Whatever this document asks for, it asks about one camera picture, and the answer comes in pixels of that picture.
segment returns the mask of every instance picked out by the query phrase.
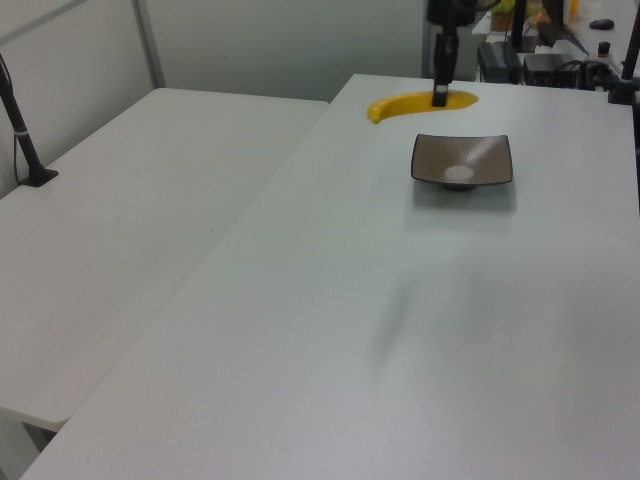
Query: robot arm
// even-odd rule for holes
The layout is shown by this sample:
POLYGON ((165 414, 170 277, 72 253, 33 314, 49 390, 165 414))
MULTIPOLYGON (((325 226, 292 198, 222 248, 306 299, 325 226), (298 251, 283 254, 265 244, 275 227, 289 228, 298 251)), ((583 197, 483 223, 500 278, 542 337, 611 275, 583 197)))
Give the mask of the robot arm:
POLYGON ((429 0, 427 20, 442 26, 442 33, 436 36, 434 107, 447 105, 449 84, 453 81, 458 59, 457 29, 474 22, 477 3, 478 0, 429 0))

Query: white table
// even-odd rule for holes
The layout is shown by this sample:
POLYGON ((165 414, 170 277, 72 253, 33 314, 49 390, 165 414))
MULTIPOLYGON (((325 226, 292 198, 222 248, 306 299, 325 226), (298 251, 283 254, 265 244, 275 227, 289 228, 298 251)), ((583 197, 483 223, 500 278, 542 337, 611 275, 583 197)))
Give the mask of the white table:
POLYGON ((630 109, 454 87, 373 125, 431 82, 355 76, 24 480, 638 478, 630 109), (415 182, 417 133, 507 134, 514 183, 415 182))
POLYGON ((0 201, 0 414, 58 430, 326 104, 157 90, 0 201))

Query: floor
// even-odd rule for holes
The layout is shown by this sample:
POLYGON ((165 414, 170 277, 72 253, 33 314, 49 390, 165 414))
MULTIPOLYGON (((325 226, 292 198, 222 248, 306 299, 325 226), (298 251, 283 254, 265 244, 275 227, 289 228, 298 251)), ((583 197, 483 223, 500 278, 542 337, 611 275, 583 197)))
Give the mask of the floor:
POLYGON ((22 424, 0 417, 0 480, 18 480, 37 456, 22 424))

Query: dark brown plate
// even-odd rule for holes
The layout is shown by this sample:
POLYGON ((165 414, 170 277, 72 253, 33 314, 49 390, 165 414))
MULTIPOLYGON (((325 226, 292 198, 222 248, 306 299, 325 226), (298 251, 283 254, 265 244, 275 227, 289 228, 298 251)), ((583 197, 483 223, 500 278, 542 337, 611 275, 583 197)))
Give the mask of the dark brown plate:
POLYGON ((506 135, 418 135, 413 147, 411 176, 452 190, 509 183, 513 180, 509 139, 506 135))

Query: banana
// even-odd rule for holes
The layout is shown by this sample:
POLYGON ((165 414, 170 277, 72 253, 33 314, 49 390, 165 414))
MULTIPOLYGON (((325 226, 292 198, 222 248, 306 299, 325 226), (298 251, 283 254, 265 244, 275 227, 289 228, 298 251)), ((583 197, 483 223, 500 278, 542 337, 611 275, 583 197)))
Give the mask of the banana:
POLYGON ((450 91, 446 107, 431 105, 433 92, 415 92, 396 95, 378 100, 369 107, 367 115, 373 123, 380 123, 389 117, 409 115, 411 113, 436 112, 440 110, 459 110, 478 101, 478 97, 468 92, 450 91))

